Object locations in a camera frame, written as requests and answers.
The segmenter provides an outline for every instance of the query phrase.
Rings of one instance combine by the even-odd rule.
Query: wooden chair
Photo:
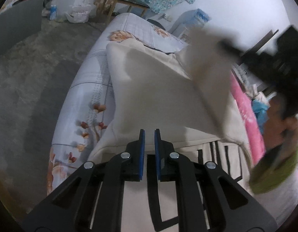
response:
[[[113,4],[111,5],[109,14],[107,16],[107,20],[106,20],[106,25],[108,25],[110,23],[110,19],[111,19],[111,14],[116,6],[117,3],[123,3],[126,5],[129,5],[128,11],[131,11],[131,8],[133,6],[138,7],[143,9],[142,14],[140,15],[140,17],[143,17],[143,15],[145,14],[145,12],[147,11],[147,9],[149,9],[150,7],[148,6],[148,4],[146,4],[145,2],[141,1],[141,0],[110,0],[113,1]],[[105,8],[105,4],[106,4],[107,0],[104,0],[103,2],[103,6],[101,7],[101,13],[103,12],[104,8]]]

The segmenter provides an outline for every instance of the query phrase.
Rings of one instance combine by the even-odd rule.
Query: white cloth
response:
[[[224,138],[240,144],[251,164],[246,131],[229,93],[232,60],[217,51],[219,38],[197,34],[207,47],[195,44],[170,55],[134,39],[107,45],[116,109],[89,160],[98,163],[103,153],[124,151],[140,129],[146,131],[146,150],[154,150],[159,128],[162,139],[179,152]]]

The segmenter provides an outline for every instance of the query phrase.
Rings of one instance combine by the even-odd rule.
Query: wooden frame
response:
[[[145,7],[143,5],[136,4],[136,3],[133,3],[133,2],[129,2],[129,1],[124,1],[124,0],[110,0],[110,1],[112,1],[113,3],[111,5],[111,7],[110,7],[109,14],[107,16],[106,25],[108,25],[110,23],[111,14],[113,13],[114,8],[115,8],[115,6],[116,6],[117,3],[122,3],[122,4],[129,5],[128,11],[127,11],[128,13],[131,11],[132,7],[138,7],[138,8],[143,9],[140,17],[143,17],[144,14],[145,14],[145,12],[148,9],[147,7]],[[103,12],[103,10],[105,8],[105,5],[106,5],[106,2],[107,2],[107,0],[104,0],[103,5],[102,5],[101,10],[100,10],[100,13]]]

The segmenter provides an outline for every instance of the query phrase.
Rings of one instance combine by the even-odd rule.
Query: blue package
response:
[[[185,22],[186,25],[201,25],[204,26],[208,21],[210,21],[210,16],[208,16],[201,9],[196,9],[194,16]]]
[[[267,116],[268,108],[269,108],[269,106],[265,105],[264,103],[262,103],[258,100],[252,101],[252,110],[256,116],[258,128],[262,135],[264,133],[264,124],[268,120],[268,116]]]

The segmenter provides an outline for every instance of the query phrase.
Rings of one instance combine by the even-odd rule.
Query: blue gripper pad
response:
[[[159,153],[158,134],[156,130],[154,131],[154,149],[155,149],[156,173],[158,176],[158,180],[160,180],[161,179],[161,160],[160,160],[160,153]]]

